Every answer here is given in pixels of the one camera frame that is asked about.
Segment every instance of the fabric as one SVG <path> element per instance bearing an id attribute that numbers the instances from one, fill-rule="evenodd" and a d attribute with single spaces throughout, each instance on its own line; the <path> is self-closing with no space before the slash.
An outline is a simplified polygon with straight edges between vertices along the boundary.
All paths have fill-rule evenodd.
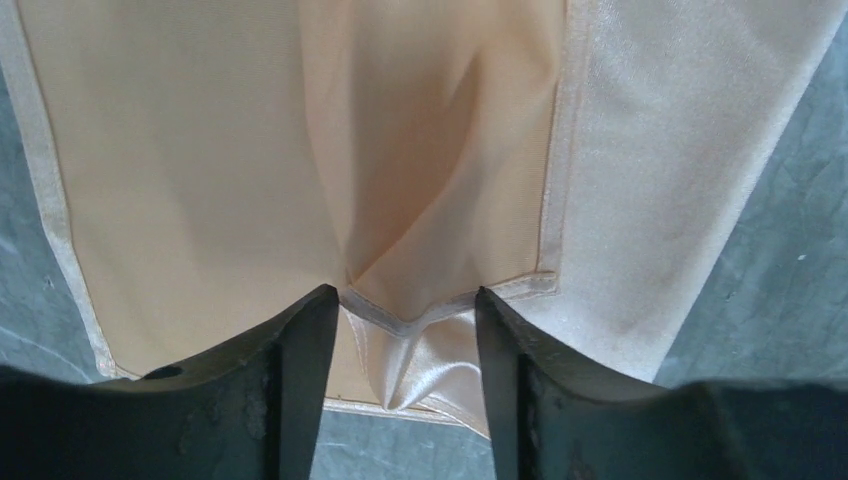
<path id="1" fill-rule="evenodd" d="M 649 380 L 846 3 L 0 0 L 0 60 L 104 373 L 326 282 L 332 405 L 485 433 L 476 288 Z"/>

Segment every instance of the gray floor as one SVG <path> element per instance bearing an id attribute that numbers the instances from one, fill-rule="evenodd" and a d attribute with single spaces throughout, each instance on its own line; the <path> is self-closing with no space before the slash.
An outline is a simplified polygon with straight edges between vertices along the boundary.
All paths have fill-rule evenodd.
<path id="1" fill-rule="evenodd" d="M 848 26 L 804 94 L 657 376 L 848 377 Z M 0 362 L 99 379 L 0 84 Z M 488 442 L 327 412 L 313 478 L 494 478 Z"/>

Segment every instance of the beige cloth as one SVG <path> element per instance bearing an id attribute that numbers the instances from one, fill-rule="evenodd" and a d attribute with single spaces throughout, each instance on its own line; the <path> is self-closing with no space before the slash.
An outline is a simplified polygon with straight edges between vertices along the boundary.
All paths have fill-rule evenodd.
<path id="1" fill-rule="evenodd" d="M 485 432 L 476 287 L 650 379 L 845 8 L 0 0 L 0 60 L 105 374 L 328 282 L 331 406 Z"/>

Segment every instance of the gray table surface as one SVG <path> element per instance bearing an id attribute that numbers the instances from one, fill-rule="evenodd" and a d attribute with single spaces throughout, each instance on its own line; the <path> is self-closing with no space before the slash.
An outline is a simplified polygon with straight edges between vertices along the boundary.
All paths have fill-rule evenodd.
<path id="1" fill-rule="evenodd" d="M 848 377 L 848 25 L 801 99 L 657 382 Z M 0 362 L 92 382 L 0 77 Z M 469 430 L 326 412 L 313 478 L 494 478 Z"/>

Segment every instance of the screw hole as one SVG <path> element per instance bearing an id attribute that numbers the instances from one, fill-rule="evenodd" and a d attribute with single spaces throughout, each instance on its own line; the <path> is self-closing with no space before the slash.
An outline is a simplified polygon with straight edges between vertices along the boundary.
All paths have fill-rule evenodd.
<path id="1" fill-rule="evenodd" d="M 157 368 L 152 372 L 148 373 L 144 376 L 144 380 L 161 380 L 163 378 L 171 378 L 176 377 L 177 375 L 183 373 L 182 367 L 178 367 L 176 365 L 166 365 L 161 368 Z"/>

